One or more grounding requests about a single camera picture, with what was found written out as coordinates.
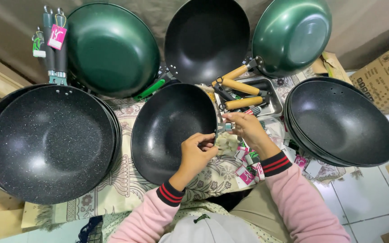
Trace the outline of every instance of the plastic container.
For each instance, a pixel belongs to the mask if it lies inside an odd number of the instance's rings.
[[[281,147],[284,139],[284,127],[280,121],[276,118],[263,115],[259,116],[258,120],[261,122],[262,127],[268,134],[270,139],[278,146]]]

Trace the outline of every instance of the polka dot cloth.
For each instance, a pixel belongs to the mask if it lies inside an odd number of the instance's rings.
[[[113,234],[118,228],[119,224],[121,224],[122,220],[126,218],[131,212],[124,212],[120,214],[106,214],[103,215],[103,226],[102,226],[102,235],[103,242],[107,242],[108,238],[111,234]],[[193,201],[193,202],[185,202],[181,203],[181,206],[178,212],[175,214],[173,221],[165,228],[165,234],[172,232],[175,228],[176,223],[182,218],[187,216],[197,216],[200,217],[203,214],[208,213],[217,213],[222,215],[228,215],[230,217],[235,217],[229,214],[222,206],[205,201]],[[253,232],[258,236],[259,242],[261,243],[283,243],[282,241],[274,238],[273,236],[264,232],[261,228],[257,227],[254,224],[250,224],[246,222]]]

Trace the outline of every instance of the floral tablecloth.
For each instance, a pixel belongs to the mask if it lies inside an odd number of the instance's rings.
[[[284,100],[295,84],[312,76],[314,75],[309,68],[297,75],[274,80],[274,84]],[[133,99],[107,99],[106,102],[115,111],[122,127],[121,157],[114,164],[111,172],[94,190],[72,201],[43,207],[44,209],[41,210],[41,215],[38,217],[41,218],[42,223],[64,223],[103,214],[131,211],[142,202],[143,194],[146,191],[156,187],[140,176],[131,158],[131,133],[134,121],[144,103],[135,102]],[[302,156],[307,162],[313,160],[310,156],[303,154]],[[234,173],[239,166],[240,164],[235,162],[234,158],[213,158],[207,167],[187,186],[183,201],[205,199],[251,188],[239,189]],[[354,167],[345,169],[324,165],[319,175],[316,176],[316,180],[329,182],[354,170]],[[308,179],[313,179],[307,173],[304,175]]]

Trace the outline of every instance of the pink sleeve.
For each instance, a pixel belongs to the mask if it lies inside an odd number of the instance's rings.
[[[125,218],[108,243],[155,243],[179,209],[183,192],[170,188],[167,182],[147,191],[143,202]]]
[[[301,175],[300,167],[290,163],[283,152],[269,163],[262,162],[265,181],[283,217],[291,238],[299,243],[350,242],[348,233],[332,214],[319,193]]]

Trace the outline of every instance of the red stripe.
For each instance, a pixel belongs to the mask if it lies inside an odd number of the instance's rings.
[[[270,171],[275,170],[277,168],[280,168],[280,167],[286,165],[287,163],[289,163],[289,160],[286,160],[285,162],[283,162],[277,166],[274,166],[273,168],[269,168],[269,169],[264,170],[264,173],[267,173],[267,172],[270,172]]]
[[[269,165],[266,165],[266,166],[264,166],[264,167],[262,167],[263,169],[266,169],[266,168],[268,168],[268,167],[271,167],[271,166],[274,166],[274,165],[276,165],[276,164],[278,164],[278,163],[280,163],[280,162],[282,162],[283,160],[285,160],[285,159],[287,159],[287,157],[285,156],[285,157],[283,157],[283,158],[281,158],[281,159],[279,159],[279,160],[277,160],[276,162],[274,162],[274,163],[271,163],[271,164],[269,164]]]
[[[163,192],[163,190],[162,190],[162,187],[160,186],[159,187],[159,189],[160,189],[160,192],[161,192],[161,194],[167,199],[167,200],[169,200],[169,202],[175,202],[175,203],[179,203],[179,202],[181,202],[181,200],[179,200],[179,201],[175,201],[175,200],[172,200],[172,199],[170,199],[168,196],[166,196],[166,194]]]
[[[168,191],[166,190],[166,187],[165,187],[164,184],[162,185],[162,187],[163,187],[163,189],[165,190],[165,192],[166,192],[169,196],[171,196],[172,198],[175,198],[175,199],[179,199],[179,200],[181,201],[182,197],[176,197],[176,196],[172,195],[170,192],[168,192]]]

